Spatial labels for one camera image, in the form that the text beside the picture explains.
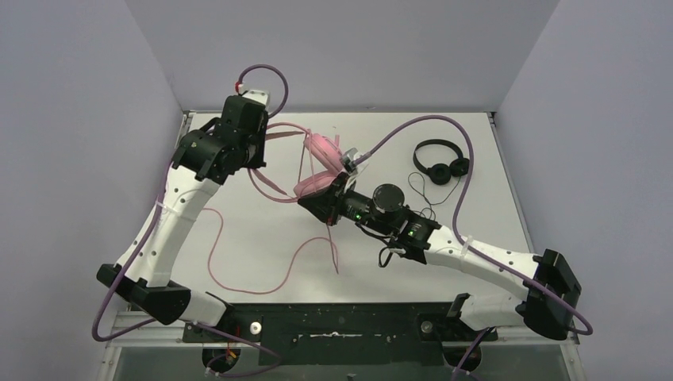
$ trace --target headphones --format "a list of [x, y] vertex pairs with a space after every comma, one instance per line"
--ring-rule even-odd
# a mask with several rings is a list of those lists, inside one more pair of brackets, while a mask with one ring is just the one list
[[[421, 164], [416, 157], [416, 151], [419, 148], [423, 148], [426, 145], [443, 145], [450, 148], [453, 152], [456, 153], [458, 159], [453, 160], [449, 165], [444, 163], [438, 163], [428, 168]], [[413, 149], [413, 165], [416, 166], [416, 169], [421, 173], [426, 174], [430, 181], [437, 185], [444, 185], [448, 183], [451, 177], [460, 177], [465, 176], [470, 167], [470, 160], [463, 157], [463, 151], [455, 143], [444, 140], [444, 139], [430, 139], [423, 140], [421, 143], [418, 143], [416, 148]]]
[[[326, 187], [329, 187], [332, 184], [332, 181], [337, 177], [337, 175], [339, 175], [339, 173], [343, 171], [344, 165], [341, 163], [342, 153], [341, 150], [339, 149], [339, 135], [336, 135], [334, 137], [334, 140], [331, 140], [328, 137], [312, 133], [310, 129], [305, 129], [300, 125], [288, 122], [274, 123], [273, 125], [269, 125], [267, 129], [271, 129], [281, 125], [295, 127], [296, 129], [299, 129], [301, 132], [268, 133], [266, 136], [266, 140], [277, 139], [281, 137], [290, 137], [302, 133], [305, 134], [306, 137], [304, 138], [302, 149], [308, 150], [309, 154], [315, 157], [316, 160], [326, 168], [326, 171], [309, 176], [308, 178], [303, 179], [297, 185], [295, 185], [293, 188], [293, 192], [297, 197], [294, 198], [274, 198], [264, 193], [261, 189], [259, 188], [257, 189], [267, 198], [277, 202], [285, 202], [285, 203], [297, 202], [297, 200], [303, 196], [316, 193], [318, 191], [325, 189]], [[286, 196], [288, 195], [285, 191], [280, 189], [280, 187], [278, 187], [274, 182], [272, 182], [269, 178], [267, 178], [258, 170], [256, 169], [252, 170], [251, 174], [254, 174], [257, 177], [257, 179], [259, 179], [262, 183], [267, 184], [274, 191], [277, 191], [280, 194], [284, 194]]]

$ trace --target ear cushion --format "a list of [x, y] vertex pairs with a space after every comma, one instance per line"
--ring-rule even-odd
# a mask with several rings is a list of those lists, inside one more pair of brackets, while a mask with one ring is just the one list
[[329, 187], [335, 178], [336, 176], [329, 171], [320, 172], [314, 176], [310, 176], [307, 179], [303, 179], [297, 185], [295, 185], [293, 189], [294, 194], [296, 194], [298, 197], [303, 197], [308, 194], [319, 192], [326, 187]]
[[451, 179], [451, 171], [446, 164], [435, 164], [428, 170], [428, 177], [433, 183], [444, 185]]
[[465, 176], [470, 169], [470, 160], [463, 157], [453, 160], [448, 169], [453, 177]]
[[338, 175], [344, 169], [341, 164], [341, 150], [328, 137], [312, 134], [304, 139], [304, 147], [317, 159], [329, 173]]

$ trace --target red wire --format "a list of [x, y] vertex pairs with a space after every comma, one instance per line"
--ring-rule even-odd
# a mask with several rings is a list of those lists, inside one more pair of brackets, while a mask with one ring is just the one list
[[214, 212], [217, 214], [217, 216], [220, 218], [220, 229], [217, 231], [217, 236], [215, 237], [215, 242], [213, 243], [213, 247], [210, 249], [210, 253], [208, 254], [208, 274], [210, 274], [210, 278], [219, 286], [224, 288], [225, 290], [228, 291], [233, 291], [233, 292], [242, 292], [244, 294], [253, 294], [253, 295], [266, 295], [266, 294], [271, 294], [274, 293], [278, 290], [280, 290], [281, 287], [285, 286], [285, 283], [287, 280], [290, 278], [290, 271], [292, 270], [292, 265], [294, 265], [294, 260], [297, 259], [297, 254], [306, 246], [308, 243], [316, 240], [323, 240], [323, 241], [328, 241], [331, 244], [331, 247], [333, 251], [336, 253], [336, 256], [333, 256], [333, 263], [335, 266], [338, 266], [339, 260], [338, 260], [338, 249], [337, 246], [329, 239], [325, 237], [313, 237], [307, 241], [305, 241], [299, 248], [297, 248], [297, 251], [294, 252], [294, 255], [292, 256], [292, 261], [290, 262], [290, 266], [287, 268], [287, 273], [285, 274], [285, 278], [283, 281], [275, 288], [269, 290], [269, 291], [250, 291], [250, 290], [241, 290], [238, 288], [233, 288], [233, 287], [227, 287], [224, 284], [222, 284], [217, 278], [215, 278], [215, 274], [213, 274], [213, 270], [210, 266], [210, 263], [213, 259], [213, 254], [215, 253], [215, 248], [217, 247], [217, 243], [220, 240], [220, 235], [222, 234], [222, 228], [224, 227], [225, 224], [225, 219], [222, 217], [222, 213], [220, 213], [218, 210], [212, 209], [212, 208], [204, 208], [203, 210], [208, 210], [209, 212]]

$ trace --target screw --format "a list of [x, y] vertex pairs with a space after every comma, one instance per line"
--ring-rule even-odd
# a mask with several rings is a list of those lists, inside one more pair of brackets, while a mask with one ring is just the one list
[[421, 332], [431, 333], [433, 331], [433, 324], [431, 321], [423, 321], [421, 323]]

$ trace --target pink ear cup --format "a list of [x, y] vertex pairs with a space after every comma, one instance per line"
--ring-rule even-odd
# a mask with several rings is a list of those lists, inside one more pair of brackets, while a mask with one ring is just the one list
[[321, 191], [326, 187], [329, 187], [335, 178], [336, 176], [329, 171], [320, 172], [315, 176], [310, 176], [308, 179], [303, 179], [295, 185], [294, 194], [296, 194], [297, 197], [303, 197]]
[[344, 169], [344, 166], [341, 164], [341, 150], [338, 143], [333, 142], [328, 137], [318, 134], [307, 136], [304, 139], [304, 147], [332, 175], [338, 175]]

